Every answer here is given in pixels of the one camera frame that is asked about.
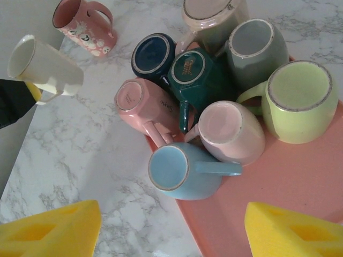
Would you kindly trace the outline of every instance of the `marble countertop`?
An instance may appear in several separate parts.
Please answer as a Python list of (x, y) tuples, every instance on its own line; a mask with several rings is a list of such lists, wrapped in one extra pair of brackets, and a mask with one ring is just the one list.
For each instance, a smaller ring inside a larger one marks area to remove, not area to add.
[[(85, 72), (74, 97), (38, 106), (0, 200), (9, 222), (86, 199), (96, 199), (102, 227), (94, 256), (201, 256), (176, 202), (147, 177), (151, 151), (144, 137), (120, 120), (113, 97), (134, 78), (136, 44), (154, 32), (174, 40), (187, 28), (182, 0), (100, 0), (119, 34), (108, 57), (95, 58), (68, 39), (62, 52)], [(247, 0), (250, 17), (266, 18), (283, 33), (296, 59), (324, 64), (343, 99), (343, 2)]]

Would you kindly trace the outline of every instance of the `mug handle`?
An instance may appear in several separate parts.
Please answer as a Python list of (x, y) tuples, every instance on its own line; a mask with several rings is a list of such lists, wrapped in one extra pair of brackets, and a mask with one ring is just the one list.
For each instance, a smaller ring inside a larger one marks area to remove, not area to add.
[(217, 59), (226, 53), (226, 48), (225, 48), (226, 45), (227, 45), (227, 41), (225, 41), (225, 43), (222, 45), (222, 47), (214, 54), (214, 58)]
[(243, 173), (243, 167), (236, 162), (195, 162), (195, 171), (201, 174), (220, 176), (238, 176)]
[[(268, 81), (264, 81), (260, 84), (258, 84), (255, 87), (252, 87), (242, 93), (238, 98), (237, 98), (237, 103), (243, 103), (244, 101), (251, 99), (255, 96), (263, 96), (265, 94), (265, 88), (267, 86)], [(262, 107), (253, 107), (253, 106), (245, 106), (248, 108), (249, 111), (251, 111), (255, 115), (262, 115)]]
[(96, 2), (96, 1), (91, 1), (91, 2), (88, 2), (87, 3), (87, 15), (90, 17), (90, 14), (89, 14), (89, 10), (94, 10), (94, 11), (98, 11), (98, 12), (101, 12), (103, 15), (105, 15), (108, 20), (109, 20), (109, 32), (108, 32), (108, 35), (110, 37), (114, 37), (113, 35), (113, 16), (112, 16), (112, 13), (111, 11), (106, 7), (104, 6), (103, 4), (100, 4), (99, 2)]
[(166, 144), (166, 141), (161, 136), (160, 132), (157, 130), (152, 121), (144, 123), (143, 128), (158, 148)]
[(56, 97), (58, 97), (58, 96), (60, 96), (60, 95), (62, 95), (62, 94), (63, 94), (63, 91), (57, 91), (55, 95), (53, 95), (52, 97), (48, 98), (47, 100), (41, 100), (41, 99), (39, 99), (39, 100), (36, 102), (36, 104), (38, 104), (38, 105), (44, 105), (44, 104), (46, 104), (47, 102), (50, 102), (52, 99), (54, 99), (54, 98), (56, 98)]
[(193, 43), (197, 38), (197, 32), (195, 31), (188, 31), (180, 40), (177, 42), (175, 47), (175, 56), (178, 54), (185, 52), (189, 45)]
[(179, 128), (182, 133), (188, 132), (188, 117), (189, 116), (189, 103), (186, 101), (180, 102), (180, 124)]
[(170, 133), (163, 134), (162, 137), (166, 143), (173, 143), (174, 142), (173, 136)]
[(161, 80), (161, 82), (162, 82), (162, 85), (161, 85), (162, 89), (164, 89), (164, 90), (167, 91), (167, 92), (170, 92), (170, 91), (171, 91), (171, 89), (170, 89), (170, 83), (169, 83), (169, 80), (168, 80), (167, 75), (162, 75), (162, 76), (160, 77), (160, 80)]
[(193, 140), (197, 136), (200, 135), (199, 125), (198, 123), (184, 136), (184, 142), (188, 143), (189, 141)]

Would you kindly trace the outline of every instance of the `pink mug with animal print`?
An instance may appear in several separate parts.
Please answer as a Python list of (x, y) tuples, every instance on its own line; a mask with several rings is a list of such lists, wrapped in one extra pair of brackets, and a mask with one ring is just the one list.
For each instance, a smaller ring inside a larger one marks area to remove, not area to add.
[(111, 12), (95, 1), (62, 0), (54, 12), (53, 25), (94, 56), (105, 56), (117, 42)]

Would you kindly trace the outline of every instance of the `sage green mug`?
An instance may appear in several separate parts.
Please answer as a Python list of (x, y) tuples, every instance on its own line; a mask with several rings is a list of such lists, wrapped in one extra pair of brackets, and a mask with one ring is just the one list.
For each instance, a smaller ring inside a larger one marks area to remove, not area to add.
[(269, 21), (251, 19), (238, 25), (216, 56), (226, 54), (229, 69), (241, 91), (261, 82), (289, 62), (281, 32)]
[(180, 101), (180, 130), (188, 132), (189, 112), (194, 111), (198, 123), (203, 110), (216, 101), (237, 99), (237, 90), (218, 60), (203, 49), (179, 54), (168, 72), (171, 90)]
[(268, 130), (287, 143), (306, 143), (320, 137), (333, 119), (338, 88), (323, 66), (293, 61), (279, 67), (269, 79), (241, 94), (237, 102), (262, 97), (262, 114)]

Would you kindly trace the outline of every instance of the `navy blue mug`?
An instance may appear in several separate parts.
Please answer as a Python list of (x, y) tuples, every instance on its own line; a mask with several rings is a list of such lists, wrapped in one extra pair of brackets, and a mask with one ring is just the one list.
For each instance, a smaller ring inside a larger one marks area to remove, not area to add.
[(131, 57), (131, 67), (137, 77), (154, 82), (171, 96), (167, 74), (175, 59), (175, 47), (176, 43), (170, 36), (154, 33), (137, 44)]

